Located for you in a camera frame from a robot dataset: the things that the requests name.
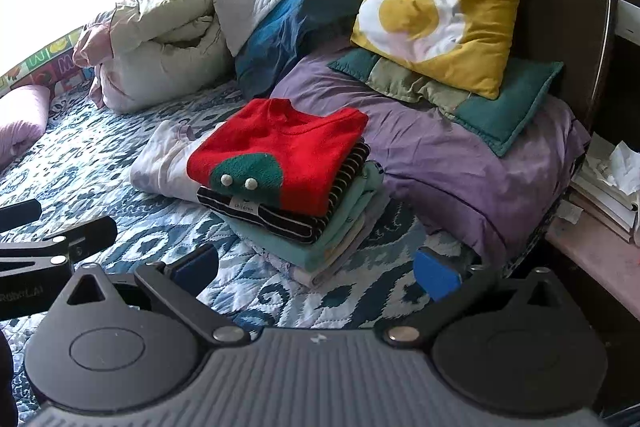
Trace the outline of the red knit sweater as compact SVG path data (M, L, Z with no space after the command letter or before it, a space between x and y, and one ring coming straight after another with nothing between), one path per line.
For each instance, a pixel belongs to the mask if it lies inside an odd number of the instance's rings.
M322 217L367 122L356 108L320 117L299 112L287 98L256 98L194 150L186 173L221 195Z

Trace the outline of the purple duvet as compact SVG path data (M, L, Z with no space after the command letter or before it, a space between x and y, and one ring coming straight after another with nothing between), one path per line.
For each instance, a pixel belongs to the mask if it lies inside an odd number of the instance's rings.
M412 107L375 92L329 62L338 39L302 58L272 91L299 110L326 116L343 107L369 117L364 141L384 185L428 231L444 230L491 265L521 254L568 187L589 134L570 108L547 96L504 157L428 104Z

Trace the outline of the white folded garment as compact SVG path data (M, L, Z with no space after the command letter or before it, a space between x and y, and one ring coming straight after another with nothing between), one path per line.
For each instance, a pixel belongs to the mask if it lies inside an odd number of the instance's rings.
M169 198L198 202L200 184L186 173L191 154L224 125L215 124L197 138L188 124L162 121L132 164L129 181L137 190Z

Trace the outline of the teal folded garment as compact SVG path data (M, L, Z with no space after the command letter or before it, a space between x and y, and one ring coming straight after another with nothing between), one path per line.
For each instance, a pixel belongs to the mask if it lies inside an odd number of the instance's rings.
M335 209L320 237L310 245L285 239L250 222L218 213L230 229L245 243L256 247L259 254L270 254L311 272L330 257L331 251L348 235L367 211L373 212L373 222L382 215L390 202L383 186L384 171L374 160L367 160L362 171L349 185L340 205Z

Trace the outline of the blue white patterned quilt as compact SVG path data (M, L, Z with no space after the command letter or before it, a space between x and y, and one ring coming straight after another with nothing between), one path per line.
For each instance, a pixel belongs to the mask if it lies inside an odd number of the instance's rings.
M370 326L419 310L425 291L412 274L422 247L461 256L464 246L445 232L427 233L412 211L390 202L358 251L316 289L288 279L247 247L207 209L143 193L129 170L163 121L186 124L195 134L213 129L243 104L233 82L132 115L97 108L86 87L57 96L47 130L1 176L1 202L40 202L36 222L6 232L8 242L33 242L101 216L116 221L114 245L96 256L110 273L141 263L173 262L201 243L213 243L220 267L201 300L252 333L265 326Z

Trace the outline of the black white striped garment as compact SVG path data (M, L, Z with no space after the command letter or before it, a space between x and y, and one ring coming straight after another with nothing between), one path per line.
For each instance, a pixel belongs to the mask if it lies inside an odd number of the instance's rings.
M250 222L277 236L292 241L314 243L328 226L347 190L352 187L356 176L363 172L363 166L370 154L370 147L360 139L349 152L341 168L338 169L333 186L329 191L328 211L322 217L312 217L303 213L279 209L249 200L218 194L201 186L196 192L198 201L205 207L224 216Z

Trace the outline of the pink pillow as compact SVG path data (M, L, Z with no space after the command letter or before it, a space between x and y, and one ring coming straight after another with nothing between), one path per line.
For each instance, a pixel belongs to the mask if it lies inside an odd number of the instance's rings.
M46 131L50 90L38 84L18 87L1 99L0 165L4 170Z

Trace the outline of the pink bedside table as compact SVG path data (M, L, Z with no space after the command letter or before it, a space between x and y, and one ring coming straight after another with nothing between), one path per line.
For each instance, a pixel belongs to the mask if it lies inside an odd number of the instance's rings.
M583 212L576 225L555 217L547 241L606 289L636 319L640 312L639 248Z

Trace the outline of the stack of papers and books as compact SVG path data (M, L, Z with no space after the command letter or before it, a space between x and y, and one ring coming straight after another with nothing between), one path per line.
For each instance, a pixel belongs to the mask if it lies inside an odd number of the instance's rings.
M639 246L639 153L625 143L591 138L568 200L623 239Z

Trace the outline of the colourful alphabet play mat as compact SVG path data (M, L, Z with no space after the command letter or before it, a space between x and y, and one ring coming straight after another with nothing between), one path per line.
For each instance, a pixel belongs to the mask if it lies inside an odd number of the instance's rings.
M73 60L80 32L81 27L74 29L8 70L1 76L0 94L5 96L19 87L36 84L46 87L50 98L55 98L91 82L93 68L81 68Z

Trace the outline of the cream padded comforter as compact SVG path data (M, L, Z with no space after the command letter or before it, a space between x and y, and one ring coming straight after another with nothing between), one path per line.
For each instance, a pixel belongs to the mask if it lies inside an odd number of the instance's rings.
M96 75L90 94L115 113L201 90L281 0L120 0L81 29L75 65Z

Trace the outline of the yellow cartoon cushion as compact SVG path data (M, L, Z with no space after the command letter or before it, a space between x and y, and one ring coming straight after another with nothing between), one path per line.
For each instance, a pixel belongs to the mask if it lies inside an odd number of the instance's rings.
M495 100L520 0L363 0L350 40L446 86Z

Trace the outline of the blue blanket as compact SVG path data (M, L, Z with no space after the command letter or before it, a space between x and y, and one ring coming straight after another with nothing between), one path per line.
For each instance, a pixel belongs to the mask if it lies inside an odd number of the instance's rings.
M362 0L282 0L257 25L234 59L245 100L265 98L318 46L352 30Z

